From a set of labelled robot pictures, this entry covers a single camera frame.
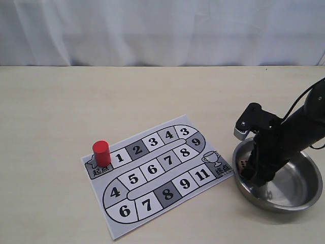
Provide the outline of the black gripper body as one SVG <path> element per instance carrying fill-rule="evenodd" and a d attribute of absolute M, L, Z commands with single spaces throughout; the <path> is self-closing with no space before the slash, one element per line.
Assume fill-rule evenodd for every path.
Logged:
<path fill-rule="evenodd" d="M 253 139 L 253 150 L 250 164 L 257 171 L 277 172 L 295 154 L 295 118 L 287 120 L 271 130 L 256 133 Z"/>

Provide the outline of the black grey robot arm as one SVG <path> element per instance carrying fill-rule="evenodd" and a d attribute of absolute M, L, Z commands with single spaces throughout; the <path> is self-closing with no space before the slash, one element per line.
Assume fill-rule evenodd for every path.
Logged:
<path fill-rule="evenodd" d="M 271 181 L 293 157 L 324 138 L 324 79 L 303 92 L 304 104 L 285 117 L 264 111 L 250 103 L 236 122 L 239 140 L 255 134 L 253 149 L 241 176 L 257 187 Z"/>

